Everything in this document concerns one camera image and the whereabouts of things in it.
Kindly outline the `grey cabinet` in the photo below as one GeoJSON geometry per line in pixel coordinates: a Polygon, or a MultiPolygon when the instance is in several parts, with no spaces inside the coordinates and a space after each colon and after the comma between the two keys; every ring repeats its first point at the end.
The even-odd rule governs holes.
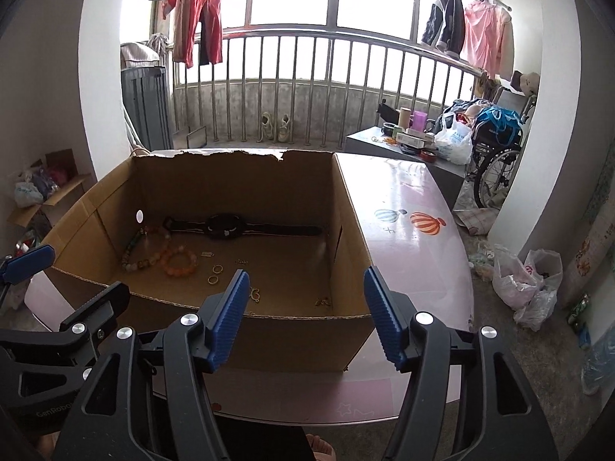
{"type": "Polygon", "coordinates": [[[149,151],[172,148],[166,68],[141,43],[120,46],[121,88],[132,139],[149,151]]]}

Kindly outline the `wheelchair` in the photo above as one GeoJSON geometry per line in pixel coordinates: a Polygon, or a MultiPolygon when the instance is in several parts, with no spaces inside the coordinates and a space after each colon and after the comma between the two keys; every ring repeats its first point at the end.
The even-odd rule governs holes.
{"type": "Polygon", "coordinates": [[[535,104],[536,96],[532,95],[517,113],[483,103],[472,119],[472,153],[466,180],[473,183],[477,207],[501,209],[520,163],[525,125],[535,104]]]}

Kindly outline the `brown cardboard box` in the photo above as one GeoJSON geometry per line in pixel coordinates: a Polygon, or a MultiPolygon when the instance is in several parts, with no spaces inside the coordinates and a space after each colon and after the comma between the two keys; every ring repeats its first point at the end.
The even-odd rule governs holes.
{"type": "Polygon", "coordinates": [[[117,281],[122,323],[163,329],[237,270],[259,288],[229,365],[320,373],[349,366],[372,331],[370,254],[338,155],[288,151],[125,160],[52,227],[49,277],[73,306],[117,281]],[[331,307],[317,307],[329,298],[331,307]]]}

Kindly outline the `red hanging clothes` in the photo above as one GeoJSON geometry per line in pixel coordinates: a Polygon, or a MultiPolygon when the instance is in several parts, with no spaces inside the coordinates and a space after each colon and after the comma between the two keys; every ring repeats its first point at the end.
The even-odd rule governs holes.
{"type": "Polygon", "coordinates": [[[173,61],[187,69],[194,66],[194,45],[197,26],[201,26],[201,65],[222,61],[223,26],[221,0],[163,0],[163,16],[174,13],[173,61]]]}

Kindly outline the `pink hanging shirt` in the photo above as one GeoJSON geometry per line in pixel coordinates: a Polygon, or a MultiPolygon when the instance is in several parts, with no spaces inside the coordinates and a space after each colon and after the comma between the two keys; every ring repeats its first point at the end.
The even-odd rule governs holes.
{"type": "Polygon", "coordinates": [[[472,67],[489,77],[510,80],[514,68],[512,17],[502,6],[475,0],[464,10],[465,42],[462,51],[472,67]]]}

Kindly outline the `white plastic bag on floor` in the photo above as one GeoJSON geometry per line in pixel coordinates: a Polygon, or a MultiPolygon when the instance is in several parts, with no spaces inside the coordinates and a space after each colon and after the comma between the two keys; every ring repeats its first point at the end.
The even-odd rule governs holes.
{"type": "Polygon", "coordinates": [[[538,332],[552,316],[562,280],[562,259],[555,251],[532,250],[521,261],[501,245],[494,247],[494,292],[523,328],[538,332]]]}

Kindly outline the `metal balcony railing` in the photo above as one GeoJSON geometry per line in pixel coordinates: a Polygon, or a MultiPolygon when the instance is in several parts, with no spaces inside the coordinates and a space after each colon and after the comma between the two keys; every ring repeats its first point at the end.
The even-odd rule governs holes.
{"type": "Polygon", "coordinates": [[[402,38],[319,25],[229,28],[218,65],[169,63],[175,148],[338,150],[381,122],[377,110],[435,119],[473,97],[481,70],[402,38]],[[292,120],[290,142],[261,141],[261,115],[292,120]]]}

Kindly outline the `white plastic bag on table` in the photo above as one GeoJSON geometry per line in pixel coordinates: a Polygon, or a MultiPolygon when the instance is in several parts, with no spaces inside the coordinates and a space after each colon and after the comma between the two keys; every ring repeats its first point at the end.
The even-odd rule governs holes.
{"type": "Polygon", "coordinates": [[[472,154],[472,130],[458,121],[455,113],[447,113],[441,119],[441,130],[435,135],[439,156],[458,166],[467,166],[472,154]]]}

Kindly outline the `small cardboard box on floor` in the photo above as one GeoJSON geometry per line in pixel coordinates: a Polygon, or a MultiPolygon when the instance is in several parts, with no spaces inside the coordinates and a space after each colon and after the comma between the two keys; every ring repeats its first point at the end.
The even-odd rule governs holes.
{"type": "Polygon", "coordinates": [[[6,180],[13,202],[7,223],[22,227],[54,226],[85,193],[89,174],[81,174],[71,149],[47,153],[6,180]]]}

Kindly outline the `dark hanging jacket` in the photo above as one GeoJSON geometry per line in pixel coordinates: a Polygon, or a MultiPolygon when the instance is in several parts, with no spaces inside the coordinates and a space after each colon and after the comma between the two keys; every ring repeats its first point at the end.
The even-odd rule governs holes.
{"type": "Polygon", "coordinates": [[[465,43],[466,23],[462,0],[432,0],[421,42],[458,60],[465,43]]]}

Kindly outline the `grey side table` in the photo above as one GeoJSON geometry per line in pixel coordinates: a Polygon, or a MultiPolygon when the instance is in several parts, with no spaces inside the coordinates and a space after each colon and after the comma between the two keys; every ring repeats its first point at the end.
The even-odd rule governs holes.
{"type": "Polygon", "coordinates": [[[382,134],[382,129],[379,127],[367,128],[348,135],[344,143],[344,151],[352,154],[425,163],[450,209],[454,208],[465,181],[466,170],[464,166],[457,166],[440,158],[437,158],[434,163],[427,163],[419,155],[406,154],[397,145],[386,143],[385,135],[382,134]]]}

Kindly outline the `small gold earring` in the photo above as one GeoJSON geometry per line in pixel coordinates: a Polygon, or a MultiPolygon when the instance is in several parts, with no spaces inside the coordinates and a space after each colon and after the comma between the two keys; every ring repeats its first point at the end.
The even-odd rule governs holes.
{"type": "Polygon", "coordinates": [[[319,300],[316,301],[315,305],[317,307],[319,306],[331,307],[331,300],[329,298],[320,298],[319,300]]]}

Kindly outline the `pair of beige shoes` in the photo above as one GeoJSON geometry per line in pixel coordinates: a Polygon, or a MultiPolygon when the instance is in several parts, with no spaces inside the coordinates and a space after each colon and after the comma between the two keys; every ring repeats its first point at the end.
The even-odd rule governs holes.
{"type": "Polygon", "coordinates": [[[261,141],[288,143],[292,131],[292,120],[288,114],[284,114],[279,120],[271,113],[261,115],[259,126],[259,139],[261,141]]]}

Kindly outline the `gold earring in box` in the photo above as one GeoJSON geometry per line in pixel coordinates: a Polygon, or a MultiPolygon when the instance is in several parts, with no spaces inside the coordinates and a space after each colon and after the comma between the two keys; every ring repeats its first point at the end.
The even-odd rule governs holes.
{"type": "Polygon", "coordinates": [[[261,302],[261,292],[259,291],[259,288],[252,288],[250,298],[255,303],[261,302]]]}

